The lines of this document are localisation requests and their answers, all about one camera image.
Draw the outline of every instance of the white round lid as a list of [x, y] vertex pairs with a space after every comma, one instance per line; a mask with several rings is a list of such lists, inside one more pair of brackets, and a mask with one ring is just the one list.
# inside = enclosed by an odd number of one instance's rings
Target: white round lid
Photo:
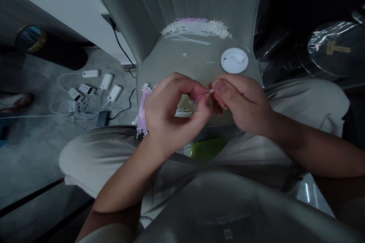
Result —
[[223, 52], [221, 65], [224, 71], [238, 74], [247, 68], [248, 56], [242, 49], [233, 47]]

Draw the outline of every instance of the green container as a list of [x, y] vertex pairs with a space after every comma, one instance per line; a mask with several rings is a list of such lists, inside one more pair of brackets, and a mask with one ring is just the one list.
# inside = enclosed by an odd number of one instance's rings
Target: green container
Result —
[[190, 148], [189, 157], [202, 163], [210, 161], [223, 150], [227, 143], [228, 141], [223, 137], [194, 143]]

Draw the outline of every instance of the white wall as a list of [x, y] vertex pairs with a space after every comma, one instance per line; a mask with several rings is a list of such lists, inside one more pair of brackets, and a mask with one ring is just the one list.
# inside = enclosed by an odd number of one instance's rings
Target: white wall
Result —
[[[101, 0], [30, 1], [112, 55], [122, 64], [129, 63], [116, 42], [111, 26], [100, 15], [108, 12]], [[118, 33], [118, 38], [123, 49], [135, 63], [134, 56], [124, 37]]]

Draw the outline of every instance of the knee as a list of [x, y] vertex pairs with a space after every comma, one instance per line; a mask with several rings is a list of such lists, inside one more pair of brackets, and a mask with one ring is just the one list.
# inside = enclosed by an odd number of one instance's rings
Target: knee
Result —
[[87, 154], [83, 152], [84, 146], [83, 136], [78, 136], [62, 149], [59, 156], [59, 166], [64, 174], [73, 176], [75, 170], [86, 161]]
[[309, 100], [313, 101], [318, 109], [323, 109], [340, 119], [346, 114], [350, 101], [338, 85], [320, 79], [306, 80], [306, 85]]

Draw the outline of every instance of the gray chair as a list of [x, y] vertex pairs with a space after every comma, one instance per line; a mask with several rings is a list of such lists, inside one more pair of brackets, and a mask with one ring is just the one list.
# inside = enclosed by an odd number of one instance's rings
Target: gray chair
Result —
[[[261, 83], [252, 53], [259, 0], [103, 0], [103, 2], [138, 62], [138, 105], [143, 84], [154, 86], [174, 71], [188, 75], [208, 86], [216, 76], [225, 73], [221, 68], [220, 59], [222, 53], [231, 47], [241, 48], [249, 57], [249, 65], [241, 74]], [[176, 18], [184, 17], [221, 20], [233, 38], [199, 36], [198, 39], [211, 43], [207, 46], [171, 41], [169, 38], [161, 37], [160, 32], [168, 24], [174, 22]], [[179, 105], [186, 108], [189, 106], [186, 98], [183, 98]], [[221, 117], [213, 117], [208, 125], [232, 121], [232, 114], [225, 111]]]

